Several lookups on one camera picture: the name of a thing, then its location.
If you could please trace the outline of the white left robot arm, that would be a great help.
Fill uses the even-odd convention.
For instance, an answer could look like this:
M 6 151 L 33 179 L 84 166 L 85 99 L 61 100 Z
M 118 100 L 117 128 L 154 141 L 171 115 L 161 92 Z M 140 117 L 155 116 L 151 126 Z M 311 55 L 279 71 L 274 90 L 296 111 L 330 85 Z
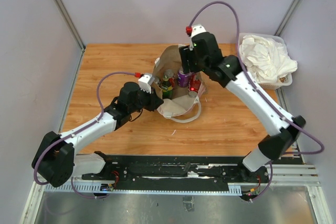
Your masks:
M 79 166 L 75 157 L 84 147 L 130 122 L 133 113 L 155 111 L 162 104 L 155 89 L 146 92 L 135 82 L 125 83 L 119 95 L 95 118 L 67 132 L 45 134 L 31 164 L 35 182 L 63 185 Z

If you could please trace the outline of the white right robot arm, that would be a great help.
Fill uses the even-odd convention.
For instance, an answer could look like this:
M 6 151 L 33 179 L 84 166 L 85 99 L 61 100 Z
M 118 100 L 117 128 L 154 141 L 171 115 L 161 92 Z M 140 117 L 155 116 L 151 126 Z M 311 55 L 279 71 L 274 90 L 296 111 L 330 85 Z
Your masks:
M 223 56 L 213 34 L 202 31 L 192 35 L 190 45 L 180 48 L 179 52 L 184 71 L 205 73 L 238 97 L 266 129 L 267 136 L 238 165 L 238 177 L 250 182 L 258 169 L 277 160 L 297 140 L 297 128 L 304 127 L 305 119 L 287 111 L 277 115 L 278 104 L 244 73 L 238 57 Z

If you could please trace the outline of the burlap canvas tote bag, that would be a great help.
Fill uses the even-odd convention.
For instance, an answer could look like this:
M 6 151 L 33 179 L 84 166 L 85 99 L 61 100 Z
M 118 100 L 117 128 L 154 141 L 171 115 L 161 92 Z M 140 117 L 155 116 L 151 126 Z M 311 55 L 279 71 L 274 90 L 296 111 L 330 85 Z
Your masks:
M 153 86 L 162 98 L 161 83 L 166 69 L 173 70 L 175 74 L 175 85 L 171 99 L 163 99 L 164 103 L 157 109 L 159 114 L 164 118 L 173 120 L 178 123 L 188 123 L 196 120 L 202 111 L 200 97 L 206 91 L 206 86 L 200 73 L 190 73 L 191 76 L 197 74 L 202 83 L 196 97 L 188 95 L 188 86 L 185 88 L 177 84 L 177 73 L 182 67 L 179 48 L 183 44 L 168 46 L 162 54 L 155 60 L 152 75 L 154 76 Z

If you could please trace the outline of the purple Fanta can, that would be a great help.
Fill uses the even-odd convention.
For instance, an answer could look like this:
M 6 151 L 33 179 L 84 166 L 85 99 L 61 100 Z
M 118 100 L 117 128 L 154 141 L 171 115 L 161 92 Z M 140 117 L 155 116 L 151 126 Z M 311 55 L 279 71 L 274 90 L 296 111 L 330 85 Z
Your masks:
M 189 85 L 189 82 L 190 82 L 190 77 L 191 77 L 191 74 L 190 73 L 185 73 L 183 68 L 180 67 L 180 69 L 177 73 L 177 84 L 182 88 L 187 87 Z

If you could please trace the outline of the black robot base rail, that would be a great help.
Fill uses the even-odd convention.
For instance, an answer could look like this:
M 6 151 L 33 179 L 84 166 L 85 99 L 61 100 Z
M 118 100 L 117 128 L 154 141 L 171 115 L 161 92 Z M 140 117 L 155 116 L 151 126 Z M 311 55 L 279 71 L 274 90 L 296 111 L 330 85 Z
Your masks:
M 230 183 L 268 183 L 265 166 L 250 172 L 242 157 L 220 156 L 124 156 L 104 155 L 100 172 L 85 172 L 83 180 L 107 182 L 118 179 L 117 190 L 154 193 L 226 193 Z

